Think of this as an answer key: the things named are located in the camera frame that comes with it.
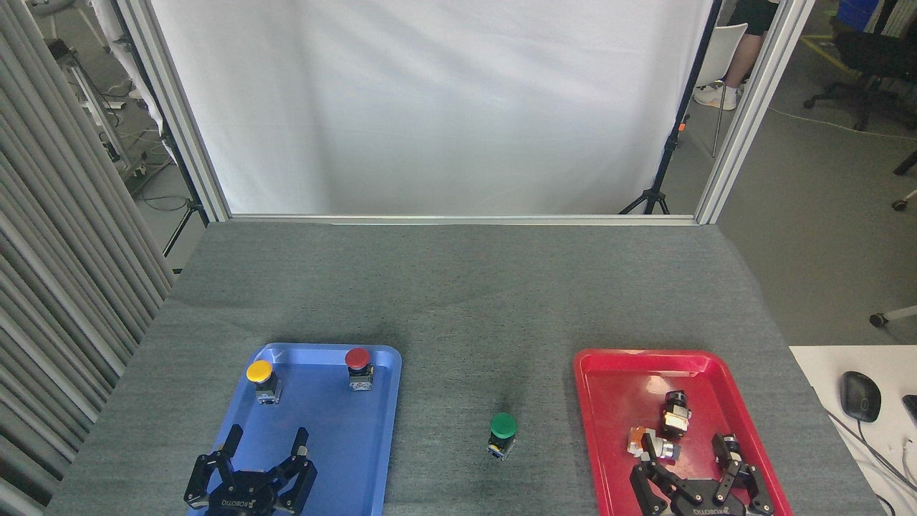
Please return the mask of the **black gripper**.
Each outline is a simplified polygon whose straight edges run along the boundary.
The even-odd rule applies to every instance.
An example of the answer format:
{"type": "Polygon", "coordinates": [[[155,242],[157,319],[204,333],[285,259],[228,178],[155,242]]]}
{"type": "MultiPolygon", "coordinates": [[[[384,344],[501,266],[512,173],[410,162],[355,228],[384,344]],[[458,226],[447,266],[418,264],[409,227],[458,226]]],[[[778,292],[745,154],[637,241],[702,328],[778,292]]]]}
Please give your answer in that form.
{"type": "Polygon", "coordinates": [[[198,455],[188,480],[184,502],[206,507],[206,515],[272,515],[276,510],[300,514],[317,479],[317,468],[308,457],[306,428],[299,427],[288,457],[269,472],[236,471],[231,460],[244,434],[233,424],[222,446],[198,455]],[[220,483],[209,494],[213,471],[220,483]]]}
{"type": "Polygon", "coordinates": [[[651,434],[641,437],[640,461],[630,484],[643,515],[773,515],[775,507],[759,468],[744,461],[739,444],[714,444],[715,461],[724,471],[720,482],[688,481],[659,464],[651,434]],[[742,502],[731,488],[739,480],[749,497],[742,502]]]}

